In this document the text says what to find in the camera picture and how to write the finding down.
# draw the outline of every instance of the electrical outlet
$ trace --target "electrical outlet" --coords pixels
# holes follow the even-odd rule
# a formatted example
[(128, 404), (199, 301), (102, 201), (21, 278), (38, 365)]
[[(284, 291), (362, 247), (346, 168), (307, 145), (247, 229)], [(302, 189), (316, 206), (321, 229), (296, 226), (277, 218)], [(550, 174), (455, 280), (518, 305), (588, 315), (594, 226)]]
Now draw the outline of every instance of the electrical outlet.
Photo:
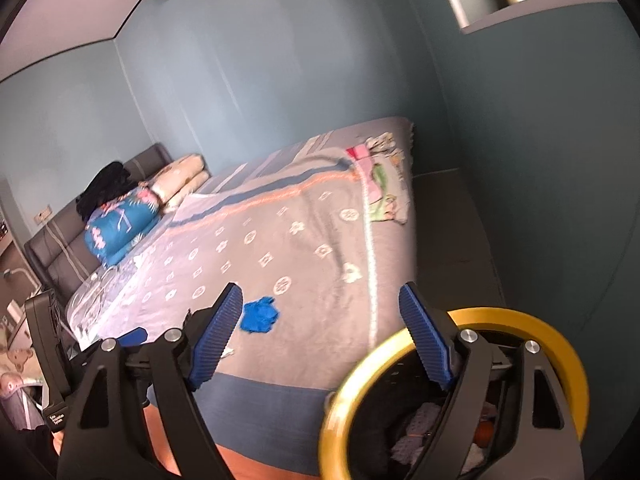
[(44, 208), (34, 217), (34, 220), (36, 221), (37, 225), (41, 225), (44, 224), (44, 222), (46, 222), (51, 215), (53, 215), (53, 211), (51, 210), (51, 206), (47, 205), (46, 208)]

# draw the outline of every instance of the silver bolt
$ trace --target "silver bolt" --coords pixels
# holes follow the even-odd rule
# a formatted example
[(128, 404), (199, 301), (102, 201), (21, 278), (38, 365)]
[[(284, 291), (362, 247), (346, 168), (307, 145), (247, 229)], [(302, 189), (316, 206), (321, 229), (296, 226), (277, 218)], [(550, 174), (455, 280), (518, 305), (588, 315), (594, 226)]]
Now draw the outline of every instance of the silver bolt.
[(532, 340), (524, 343), (524, 348), (527, 349), (527, 352), (530, 352), (532, 354), (537, 354), (538, 352), (540, 352), (540, 345)]
[(116, 348), (116, 340), (113, 337), (105, 339), (100, 345), (100, 348), (102, 348), (102, 350), (104, 350), (105, 352), (111, 352), (111, 350)]
[(467, 343), (473, 343), (478, 340), (478, 334), (468, 328), (465, 328), (462, 332), (460, 332), (460, 337)]
[(169, 343), (175, 343), (181, 337), (182, 337), (182, 330), (180, 330), (179, 328), (170, 328), (164, 333), (164, 338)]

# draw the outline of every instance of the headboard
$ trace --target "headboard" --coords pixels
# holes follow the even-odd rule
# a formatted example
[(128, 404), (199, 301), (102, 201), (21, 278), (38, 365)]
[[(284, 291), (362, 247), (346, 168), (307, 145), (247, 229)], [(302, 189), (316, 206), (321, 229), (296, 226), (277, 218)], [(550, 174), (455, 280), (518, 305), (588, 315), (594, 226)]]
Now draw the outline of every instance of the headboard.
[[(154, 144), (124, 164), (134, 180), (146, 180), (172, 158), (162, 144)], [(84, 222), (73, 199), (24, 245), (24, 255), (44, 288), (52, 288), (60, 305), (100, 266), (84, 244)]]

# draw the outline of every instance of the blue gripper pad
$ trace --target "blue gripper pad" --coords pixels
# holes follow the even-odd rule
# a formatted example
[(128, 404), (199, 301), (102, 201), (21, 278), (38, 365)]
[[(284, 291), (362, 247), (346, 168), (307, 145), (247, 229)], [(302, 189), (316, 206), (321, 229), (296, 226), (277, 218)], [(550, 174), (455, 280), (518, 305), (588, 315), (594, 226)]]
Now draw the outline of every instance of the blue gripper pad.
[(455, 379), (450, 369), (449, 347), (408, 285), (400, 287), (398, 303), (427, 376), (448, 390)]
[(142, 345), (142, 343), (146, 341), (147, 336), (146, 330), (139, 326), (127, 332), (125, 335), (121, 335), (117, 341), (120, 343), (120, 346), (136, 346)]
[(242, 314), (242, 290), (230, 283), (216, 300), (218, 306), (202, 336), (193, 346), (191, 372), (187, 378), (193, 390), (208, 381), (216, 371), (222, 352), (225, 351), (240, 315)]

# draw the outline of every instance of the floor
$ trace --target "floor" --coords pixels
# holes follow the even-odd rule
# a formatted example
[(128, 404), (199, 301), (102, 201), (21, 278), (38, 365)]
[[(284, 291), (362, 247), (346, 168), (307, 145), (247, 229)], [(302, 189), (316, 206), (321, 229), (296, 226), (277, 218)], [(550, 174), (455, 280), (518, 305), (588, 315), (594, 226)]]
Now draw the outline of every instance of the floor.
[(489, 242), (458, 170), (414, 178), (418, 278), (432, 306), (505, 306)]

